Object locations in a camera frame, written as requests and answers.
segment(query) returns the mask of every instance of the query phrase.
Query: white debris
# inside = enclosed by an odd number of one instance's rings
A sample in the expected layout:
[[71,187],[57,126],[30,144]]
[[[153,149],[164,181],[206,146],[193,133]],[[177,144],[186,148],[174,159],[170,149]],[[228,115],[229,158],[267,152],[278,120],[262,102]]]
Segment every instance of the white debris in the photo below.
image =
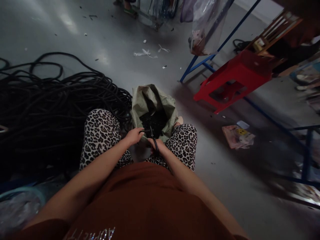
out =
[[159,45],[159,47],[160,47],[160,49],[158,50],[158,52],[160,52],[161,50],[166,51],[166,52],[170,52],[169,49],[162,48],[160,44],[158,44],[158,45]]
[[247,123],[245,123],[244,121],[239,121],[239,122],[237,122],[237,125],[239,126],[239,127],[241,127],[242,129],[247,129],[247,128],[249,128],[250,127],[250,125],[249,124],[247,124]]
[[151,57],[151,56],[150,56],[151,53],[150,53],[149,50],[146,51],[146,50],[142,49],[142,51],[143,51],[142,53],[133,53],[133,55],[134,55],[135,57],[147,55],[147,56],[150,57],[150,58],[158,58],[158,56]]

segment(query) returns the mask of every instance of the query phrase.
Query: green sack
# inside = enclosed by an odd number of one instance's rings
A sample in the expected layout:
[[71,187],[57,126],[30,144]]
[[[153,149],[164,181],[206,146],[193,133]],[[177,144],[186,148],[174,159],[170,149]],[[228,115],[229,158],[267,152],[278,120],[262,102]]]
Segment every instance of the green sack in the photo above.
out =
[[[149,109],[153,109],[151,115],[153,115],[156,111],[163,109],[167,115],[168,121],[165,127],[162,129],[163,136],[160,136],[159,139],[161,139],[163,142],[168,140],[171,136],[173,126],[178,120],[176,100],[173,97],[165,94],[154,84],[138,86],[137,88],[133,88],[132,91],[132,110],[130,113],[132,116],[133,127],[143,127],[140,117],[149,112]],[[141,140],[146,142],[147,138],[143,136]]]

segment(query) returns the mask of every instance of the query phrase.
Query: person's left hand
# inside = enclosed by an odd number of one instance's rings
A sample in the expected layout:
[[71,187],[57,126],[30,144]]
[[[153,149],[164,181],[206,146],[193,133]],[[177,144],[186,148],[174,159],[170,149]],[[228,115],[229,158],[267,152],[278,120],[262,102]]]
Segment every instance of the person's left hand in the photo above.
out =
[[124,140],[128,141],[130,146],[138,143],[141,137],[144,135],[144,132],[139,133],[142,130],[144,130],[144,128],[134,128],[130,130]]

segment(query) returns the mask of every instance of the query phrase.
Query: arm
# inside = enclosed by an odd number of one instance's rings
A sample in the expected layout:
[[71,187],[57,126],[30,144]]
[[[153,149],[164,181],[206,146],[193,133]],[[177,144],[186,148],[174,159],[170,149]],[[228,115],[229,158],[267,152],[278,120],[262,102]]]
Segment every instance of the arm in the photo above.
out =
[[[153,140],[148,140],[154,148]],[[223,225],[225,225],[231,234],[248,238],[235,218],[229,213],[227,208],[217,199],[217,197],[210,192],[200,178],[198,178],[194,172],[184,165],[161,140],[157,139],[157,145],[160,154],[166,160],[172,174],[177,178],[185,191],[199,197],[217,216]]]
[[57,192],[25,228],[49,219],[62,219],[71,224],[88,205],[125,151],[139,142],[144,134],[139,134],[141,130],[143,128],[132,129],[124,139],[93,160]]

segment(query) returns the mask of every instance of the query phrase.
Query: wall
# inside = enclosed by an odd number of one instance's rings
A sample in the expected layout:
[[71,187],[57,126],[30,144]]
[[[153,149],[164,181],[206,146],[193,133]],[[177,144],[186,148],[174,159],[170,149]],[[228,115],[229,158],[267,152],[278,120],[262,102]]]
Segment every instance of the wall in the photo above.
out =
[[[245,10],[249,10],[256,0],[235,0],[234,3]],[[269,24],[283,10],[279,4],[272,0],[261,0],[261,2],[252,11],[252,14],[261,21]]]

